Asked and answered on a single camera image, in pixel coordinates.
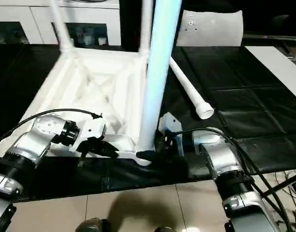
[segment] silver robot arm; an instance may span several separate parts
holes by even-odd
[[[62,143],[74,152],[90,138],[103,139],[104,132],[102,117],[87,120],[80,128],[54,115],[36,118],[31,130],[22,134],[0,159],[0,232],[6,231],[16,212],[11,199],[20,196],[52,143]]]
[[[225,224],[226,231],[279,232],[272,214],[254,192],[234,149],[221,136],[209,131],[194,131],[192,139],[196,153],[205,157],[226,216],[230,219]]]

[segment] black mat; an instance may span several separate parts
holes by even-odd
[[[23,115],[59,56],[56,46],[0,46],[0,135]],[[296,97],[244,47],[175,48],[173,58],[216,109],[200,120],[172,71],[162,113],[184,129],[217,127],[233,136],[264,173],[296,168]],[[191,135],[183,138],[186,162],[139,167],[132,160],[46,157],[22,201],[143,188],[209,179]]]

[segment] wire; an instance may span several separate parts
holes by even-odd
[[[289,178],[289,175],[290,175],[292,172],[296,172],[296,169],[291,170],[290,172],[288,172],[287,175],[286,175],[286,178]],[[293,188],[293,184],[291,184],[289,187],[290,187],[291,193],[292,193],[293,196],[295,197],[295,196],[296,196],[296,191],[295,191],[295,189]]]
[[[80,109],[53,109],[53,110],[46,110],[46,111],[43,111],[43,112],[40,112],[38,114],[35,114],[35,115],[32,115],[24,120],[22,120],[21,122],[19,122],[17,125],[15,125],[13,128],[11,128],[9,131],[7,131],[6,133],[4,133],[1,137],[0,137],[0,142],[7,138],[8,136],[10,136],[14,130],[16,130],[17,128],[21,127],[23,124],[29,122],[30,120],[38,117],[38,116],[42,116],[42,115],[46,115],[46,114],[49,114],[49,113],[54,113],[54,112],[64,112],[64,111],[70,111],[70,112],[80,112],[80,113],[84,113],[84,114],[88,114],[88,115],[91,115],[93,118],[99,118],[100,116],[95,114],[95,113],[92,113],[90,111],[86,111],[86,110],[80,110]]]
[[[278,181],[278,179],[277,179],[277,175],[276,175],[276,173],[274,173],[274,176],[275,176],[275,181],[277,182],[277,184],[279,184],[279,181]],[[295,202],[295,200],[294,200],[294,199],[296,199],[296,196],[293,195],[292,190],[291,190],[291,188],[290,188],[289,186],[288,186],[288,189],[289,189],[290,192],[288,192],[288,191],[286,191],[286,190],[284,190],[284,189],[283,189],[283,191],[291,196],[291,198],[292,198],[292,200],[293,200],[293,203],[294,203],[294,205],[295,205],[295,207],[296,207],[296,202]]]
[[[280,217],[282,218],[282,212],[280,211],[280,209],[272,202],[272,200],[268,197],[268,196],[266,196],[266,195],[264,195],[264,193],[261,191],[261,189],[255,184],[255,183],[251,183],[251,185],[255,188],[255,190],[257,190],[257,192],[260,194],[260,196],[262,197],[262,198],[264,198],[266,201],[267,201],[267,203],[269,203],[271,206],[272,206],[272,208],[280,215]]]
[[[280,226],[280,224],[285,224],[284,221],[276,221],[277,226]],[[291,226],[293,226],[294,228],[296,228],[296,224],[294,222],[290,222]]]
[[[261,171],[258,169],[258,167],[255,165],[255,163],[252,161],[252,159],[249,157],[249,155],[242,149],[240,148],[240,146],[237,144],[237,142],[235,140],[233,140],[232,138],[226,136],[225,134],[223,134],[222,132],[218,131],[218,130],[214,130],[211,128],[194,128],[194,129],[189,129],[189,130],[183,130],[183,131],[178,131],[178,132],[172,132],[172,135],[179,135],[179,134],[183,134],[183,133],[188,133],[188,132],[193,132],[193,131],[209,131],[209,132],[213,132],[218,134],[219,136],[221,136],[222,138],[224,138],[225,140],[227,140],[231,145],[233,145],[234,147],[236,147],[237,151],[239,152],[239,154],[242,155],[242,157],[248,161],[248,163],[252,166],[252,168],[255,170],[256,174],[259,175],[259,177],[262,179],[262,181],[264,182],[264,184],[267,186],[267,188],[272,192],[273,197],[276,200],[276,203],[281,211],[281,218],[284,220],[286,227],[287,227],[287,231],[288,232],[292,232],[292,228],[291,228],[291,224],[290,224],[290,220],[288,218],[288,215],[285,211],[285,208],[283,207],[279,197],[277,196],[276,192],[274,191],[274,189],[272,188],[272,186],[269,184],[269,182],[266,180],[266,178],[263,176],[263,174],[261,173]]]

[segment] white pvc pipe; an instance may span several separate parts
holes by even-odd
[[[140,32],[139,53],[149,52],[151,24],[152,24],[153,0],[143,0],[142,5],[142,23]]]
[[[199,117],[201,119],[210,118],[214,114],[214,109],[197,92],[173,58],[170,59],[170,66],[195,106],[196,113]]]
[[[56,31],[59,37],[60,51],[66,52],[73,48],[71,37],[68,30],[62,20],[61,13],[59,11],[59,5],[57,0],[50,0],[50,7],[55,22]]]
[[[181,0],[156,1],[142,122],[136,151],[155,149],[154,136],[159,121],[180,8]]]

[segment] beige floor tile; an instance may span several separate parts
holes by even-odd
[[[107,218],[114,232],[185,229],[175,185],[90,195],[87,219]]]
[[[17,203],[7,232],[74,232],[85,220],[87,196]]]
[[[177,184],[187,232],[222,232],[228,221],[212,180]]]

